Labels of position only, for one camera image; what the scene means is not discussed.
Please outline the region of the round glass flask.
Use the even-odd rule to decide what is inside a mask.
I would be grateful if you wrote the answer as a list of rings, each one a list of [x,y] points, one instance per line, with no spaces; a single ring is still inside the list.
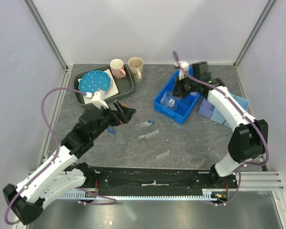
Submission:
[[[177,107],[178,107],[178,104],[176,102],[175,99],[173,98],[170,98],[166,103],[165,103],[165,107],[172,110],[172,111],[175,111],[177,110]]]

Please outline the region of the blue safety glasses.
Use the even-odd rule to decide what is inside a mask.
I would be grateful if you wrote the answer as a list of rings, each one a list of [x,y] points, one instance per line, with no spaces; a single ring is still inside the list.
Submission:
[[[114,128],[113,128],[112,126],[109,126],[109,127],[107,128],[107,131],[108,131],[110,134],[115,134],[115,130],[114,130]]]

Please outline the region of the small glass stoppered bottle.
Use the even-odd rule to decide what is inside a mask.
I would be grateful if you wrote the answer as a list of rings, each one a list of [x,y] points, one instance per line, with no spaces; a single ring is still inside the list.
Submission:
[[[161,104],[172,103],[175,99],[171,96],[171,91],[165,91],[163,97],[161,98]]]

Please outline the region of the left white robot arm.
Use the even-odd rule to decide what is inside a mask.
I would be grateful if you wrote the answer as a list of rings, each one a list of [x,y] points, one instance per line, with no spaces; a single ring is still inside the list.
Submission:
[[[65,191],[94,185],[96,173],[86,163],[78,164],[59,180],[56,177],[91,149],[95,139],[109,126],[128,123],[136,112],[118,101],[113,105],[114,110],[95,106],[84,110],[59,148],[38,169],[17,185],[8,184],[3,189],[7,211],[12,210],[23,225],[36,220]]]

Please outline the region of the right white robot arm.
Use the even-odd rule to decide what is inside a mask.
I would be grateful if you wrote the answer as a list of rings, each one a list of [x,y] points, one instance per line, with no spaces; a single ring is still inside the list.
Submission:
[[[267,145],[268,124],[264,119],[257,120],[239,105],[231,96],[227,87],[219,78],[207,81],[192,76],[179,79],[175,77],[173,96],[185,98],[191,92],[203,95],[224,116],[232,137],[226,156],[210,169],[209,183],[218,188],[226,182],[226,177],[237,172],[252,159],[265,154],[265,163],[269,160]]]

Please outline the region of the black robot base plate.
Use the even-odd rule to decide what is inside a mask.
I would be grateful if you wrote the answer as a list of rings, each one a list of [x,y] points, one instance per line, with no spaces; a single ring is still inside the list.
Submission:
[[[92,167],[83,188],[106,196],[199,195],[203,189],[237,188],[236,177],[214,178],[209,170]]]

